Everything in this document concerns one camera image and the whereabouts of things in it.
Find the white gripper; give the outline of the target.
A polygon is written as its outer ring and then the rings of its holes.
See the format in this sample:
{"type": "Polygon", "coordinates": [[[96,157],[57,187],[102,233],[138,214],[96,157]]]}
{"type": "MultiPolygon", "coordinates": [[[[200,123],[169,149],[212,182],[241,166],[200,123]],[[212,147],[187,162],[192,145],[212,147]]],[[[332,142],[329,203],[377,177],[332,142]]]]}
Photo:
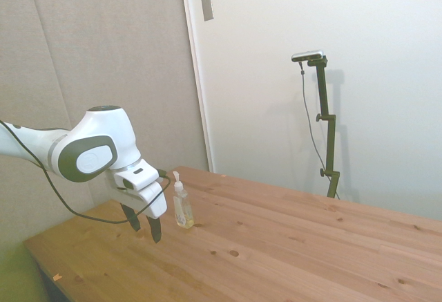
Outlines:
{"type": "Polygon", "coordinates": [[[106,179],[110,185],[112,199],[122,203],[121,207],[130,223],[137,232],[140,222],[135,213],[142,211],[147,216],[151,236],[155,243],[161,241],[162,226],[160,216],[167,210],[166,200],[157,173],[145,174],[144,171],[106,171],[106,179]]]}

